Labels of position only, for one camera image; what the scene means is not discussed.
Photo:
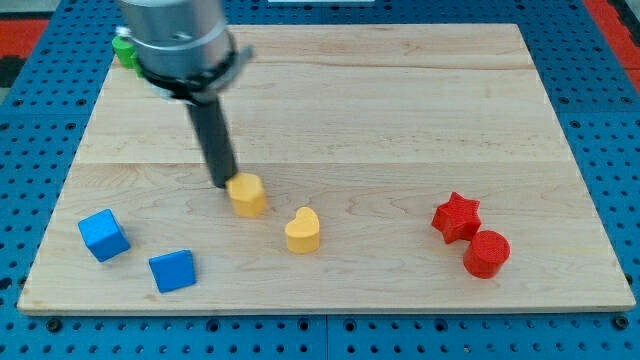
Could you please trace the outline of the black flange mount ring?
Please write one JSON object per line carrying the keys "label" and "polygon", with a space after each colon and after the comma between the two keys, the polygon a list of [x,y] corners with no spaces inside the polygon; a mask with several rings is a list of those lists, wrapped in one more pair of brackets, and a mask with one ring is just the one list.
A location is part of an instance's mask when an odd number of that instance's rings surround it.
{"label": "black flange mount ring", "polygon": [[234,48],[219,65],[187,77],[170,77],[149,70],[138,59],[140,74],[153,91],[167,100],[191,105],[213,102],[218,94],[228,88],[240,75],[244,66],[254,58],[254,47]]}

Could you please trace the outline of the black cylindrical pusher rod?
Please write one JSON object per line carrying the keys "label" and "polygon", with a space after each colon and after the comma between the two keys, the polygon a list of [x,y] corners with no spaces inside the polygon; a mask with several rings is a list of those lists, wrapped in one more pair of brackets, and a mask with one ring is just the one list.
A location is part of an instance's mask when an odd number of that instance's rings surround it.
{"label": "black cylindrical pusher rod", "polygon": [[212,183],[225,188],[238,168],[220,100],[188,105],[187,109]]}

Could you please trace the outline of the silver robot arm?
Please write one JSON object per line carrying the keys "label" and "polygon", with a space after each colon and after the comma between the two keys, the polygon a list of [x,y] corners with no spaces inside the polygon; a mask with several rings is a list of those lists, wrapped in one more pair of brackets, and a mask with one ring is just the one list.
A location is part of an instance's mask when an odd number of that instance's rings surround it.
{"label": "silver robot arm", "polygon": [[254,56],[239,48],[219,0],[119,0],[143,78],[162,97],[185,104],[212,183],[238,172],[220,93]]}

